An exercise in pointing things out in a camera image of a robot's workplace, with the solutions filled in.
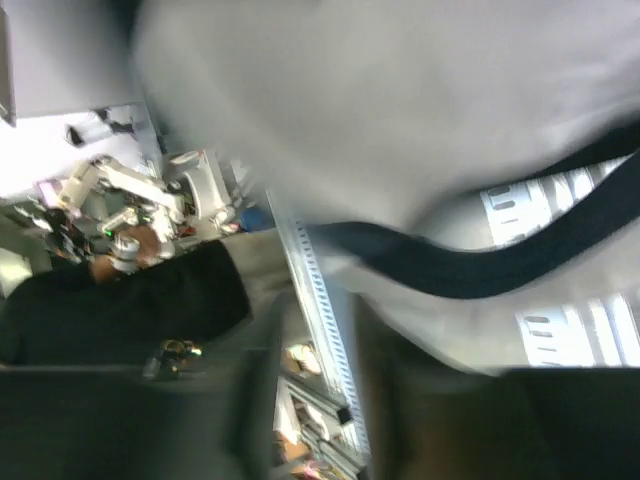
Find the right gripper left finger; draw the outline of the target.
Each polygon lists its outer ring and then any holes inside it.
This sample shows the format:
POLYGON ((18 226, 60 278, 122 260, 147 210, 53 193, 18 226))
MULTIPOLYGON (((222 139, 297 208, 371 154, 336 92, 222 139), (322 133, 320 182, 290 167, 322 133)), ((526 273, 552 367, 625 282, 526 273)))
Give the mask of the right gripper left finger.
POLYGON ((269 478, 284 310, 278 294, 201 354, 150 359, 149 379, 172 403, 153 478, 269 478))

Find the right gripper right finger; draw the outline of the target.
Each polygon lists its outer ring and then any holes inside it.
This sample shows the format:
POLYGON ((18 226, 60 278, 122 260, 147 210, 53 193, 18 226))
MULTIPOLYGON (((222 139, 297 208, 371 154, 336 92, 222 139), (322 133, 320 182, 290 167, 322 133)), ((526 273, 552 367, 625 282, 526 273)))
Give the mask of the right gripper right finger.
POLYGON ((363 299, 354 327, 375 478, 508 478, 499 380, 441 362, 363 299))

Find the white tank top navy trim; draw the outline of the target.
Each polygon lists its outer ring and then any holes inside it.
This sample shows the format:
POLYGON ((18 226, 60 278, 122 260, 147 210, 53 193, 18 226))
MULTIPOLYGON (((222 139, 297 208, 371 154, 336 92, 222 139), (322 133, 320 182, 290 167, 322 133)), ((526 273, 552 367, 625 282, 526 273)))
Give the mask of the white tank top navy trim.
POLYGON ((146 1, 132 48, 178 138, 418 347, 638 365, 637 2, 146 1))

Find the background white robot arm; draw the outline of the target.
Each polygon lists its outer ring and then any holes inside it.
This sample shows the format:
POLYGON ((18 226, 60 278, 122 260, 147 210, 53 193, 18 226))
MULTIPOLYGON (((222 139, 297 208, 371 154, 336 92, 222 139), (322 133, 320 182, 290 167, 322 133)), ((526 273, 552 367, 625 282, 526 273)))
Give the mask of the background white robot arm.
MULTIPOLYGON (((105 185, 134 197, 107 221, 132 232, 92 264, 38 278, 22 360, 52 385, 42 476, 63 479, 265 479, 285 340, 286 300, 246 309, 220 243, 161 257, 182 198, 111 157, 80 163, 55 229, 105 185)), ((361 297, 347 332, 365 399, 368 479, 516 479, 526 474, 507 379, 458 371, 396 333, 361 297)))

